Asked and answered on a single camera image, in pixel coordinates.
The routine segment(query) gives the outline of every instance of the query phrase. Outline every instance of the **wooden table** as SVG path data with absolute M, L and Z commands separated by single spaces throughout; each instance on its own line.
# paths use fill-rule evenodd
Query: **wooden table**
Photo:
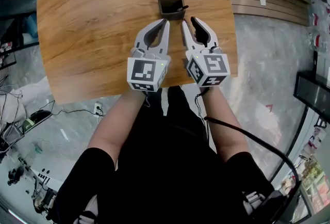
M 191 16 L 206 22 L 237 75 L 230 0 L 185 0 Z M 40 49 L 59 104 L 121 94 L 128 89 L 127 58 L 136 34 L 159 19 L 157 0 L 37 0 Z M 171 22 L 169 72 L 163 87 L 192 83 L 184 69 L 180 21 Z

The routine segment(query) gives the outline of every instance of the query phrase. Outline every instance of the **person's left arm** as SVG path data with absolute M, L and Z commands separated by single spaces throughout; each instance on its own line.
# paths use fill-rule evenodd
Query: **person's left arm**
M 87 148 L 104 150 L 116 164 L 144 99 L 141 91 L 129 90 L 122 94 L 97 126 Z

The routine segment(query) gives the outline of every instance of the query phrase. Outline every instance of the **person's right arm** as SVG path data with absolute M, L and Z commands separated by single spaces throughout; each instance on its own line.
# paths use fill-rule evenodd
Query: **person's right arm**
M 241 127 L 219 87 L 211 87 L 203 95 L 203 101 L 207 116 Z M 237 153 L 249 152 L 248 143 L 242 133 L 211 122 L 209 125 L 217 153 L 225 162 Z

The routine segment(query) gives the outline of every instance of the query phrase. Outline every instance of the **concrete floor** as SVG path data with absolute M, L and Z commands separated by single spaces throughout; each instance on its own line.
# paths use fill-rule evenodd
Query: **concrete floor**
M 36 0 L 16 0 L 16 7 L 3 2 L 2 12 L 21 12 L 33 9 Z M 229 101 L 242 127 L 270 144 L 286 151 L 294 137 L 304 105 L 293 94 L 295 75 L 298 70 L 312 69 L 312 51 L 306 44 L 307 28 L 293 23 L 255 16 L 235 16 L 239 58 L 238 77 L 228 77 L 221 90 Z M 16 54 L 18 63 L 8 69 L 9 84 L 15 88 L 36 83 L 45 76 L 40 49 L 32 47 Z M 191 108 L 197 113 L 194 97 L 198 93 L 195 84 L 184 85 Z M 61 109 L 93 110 L 94 103 L 102 103 L 108 110 L 118 96 L 54 106 Z M 28 114 L 39 110 L 53 97 L 38 98 L 27 106 Z M 167 102 L 163 100 L 166 112 Z M 37 142 L 43 153 L 77 160 L 86 148 L 97 119 L 89 113 L 61 113 L 52 116 L 30 131 L 18 143 L 27 153 Z M 63 129 L 70 141 L 67 141 Z M 267 177 L 272 175 L 279 158 L 261 146 L 250 142 L 251 153 Z

